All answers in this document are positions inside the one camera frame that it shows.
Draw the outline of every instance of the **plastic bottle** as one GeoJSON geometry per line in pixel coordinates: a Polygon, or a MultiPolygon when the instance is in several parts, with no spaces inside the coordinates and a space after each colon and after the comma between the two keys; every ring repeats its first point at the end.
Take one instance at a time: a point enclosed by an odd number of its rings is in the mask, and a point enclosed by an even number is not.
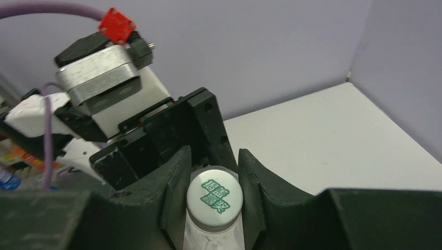
{"type": "Polygon", "coordinates": [[[183,250],[243,250],[242,202],[236,173],[220,166],[192,173],[183,250]]]}
{"type": "Polygon", "coordinates": [[[21,178],[8,172],[5,169],[0,169],[0,187],[2,190],[15,190],[21,184],[21,178]]]}

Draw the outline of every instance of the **purple cable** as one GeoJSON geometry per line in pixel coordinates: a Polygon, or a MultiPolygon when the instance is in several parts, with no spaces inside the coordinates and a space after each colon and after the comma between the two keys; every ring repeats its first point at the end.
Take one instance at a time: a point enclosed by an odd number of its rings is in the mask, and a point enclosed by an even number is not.
{"type": "Polygon", "coordinates": [[[43,180],[42,180],[42,189],[49,189],[51,187],[52,182],[52,169],[54,167],[54,150],[52,148],[52,108],[51,108],[51,100],[47,96],[47,87],[56,86],[60,88],[60,86],[55,82],[48,82],[44,84],[40,88],[40,92],[42,96],[44,96],[44,171],[43,171],[43,180]]]}
{"type": "Polygon", "coordinates": [[[0,4],[0,19],[38,13],[69,14],[88,17],[97,21],[101,21],[105,15],[105,12],[92,7],[67,2],[22,1],[0,4]]]}

